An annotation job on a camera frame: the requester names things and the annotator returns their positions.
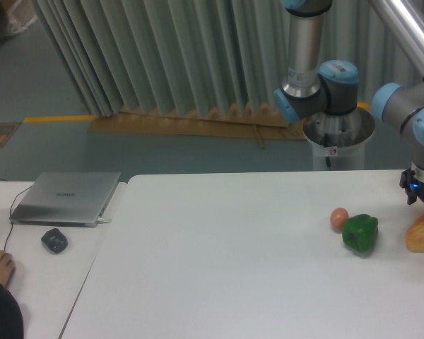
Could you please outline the black sleeve forearm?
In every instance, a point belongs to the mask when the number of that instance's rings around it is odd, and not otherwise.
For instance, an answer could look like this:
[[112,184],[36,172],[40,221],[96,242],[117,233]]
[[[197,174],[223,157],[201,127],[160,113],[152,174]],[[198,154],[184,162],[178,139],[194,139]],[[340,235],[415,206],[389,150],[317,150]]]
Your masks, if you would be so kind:
[[20,307],[3,285],[0,285],[0,338],[24,338]]

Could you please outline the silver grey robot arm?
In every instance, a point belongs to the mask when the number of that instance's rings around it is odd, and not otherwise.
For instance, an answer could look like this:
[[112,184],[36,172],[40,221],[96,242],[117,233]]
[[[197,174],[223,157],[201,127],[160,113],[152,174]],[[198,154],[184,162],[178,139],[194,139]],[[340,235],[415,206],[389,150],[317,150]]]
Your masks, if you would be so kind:
[[[288,75],[274,92],[280,113],[289,122],[319,112],[330,117],[353,113],[357,68],[340,60],[317,63],[322,23],[332,2],[282,1],[281,5],[291,19]],[[411,144],[412,165],[401,174],[400,186],[408,204],[424,202],[424,15],[411,1],[371,1],[370,5],[423,77],[412,88],[396,83],[382,86],[372,99],[372,113]]]

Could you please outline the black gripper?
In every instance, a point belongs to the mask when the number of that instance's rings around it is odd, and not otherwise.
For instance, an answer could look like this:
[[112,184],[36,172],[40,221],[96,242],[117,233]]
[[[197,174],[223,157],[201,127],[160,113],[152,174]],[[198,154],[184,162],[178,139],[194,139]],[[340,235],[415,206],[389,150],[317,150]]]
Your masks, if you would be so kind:
[[424,182],[415,177],[412,169],[406,169],[401,173],[399,186],[407,195],[407,204],[411,205],[418,199],[424,203]]

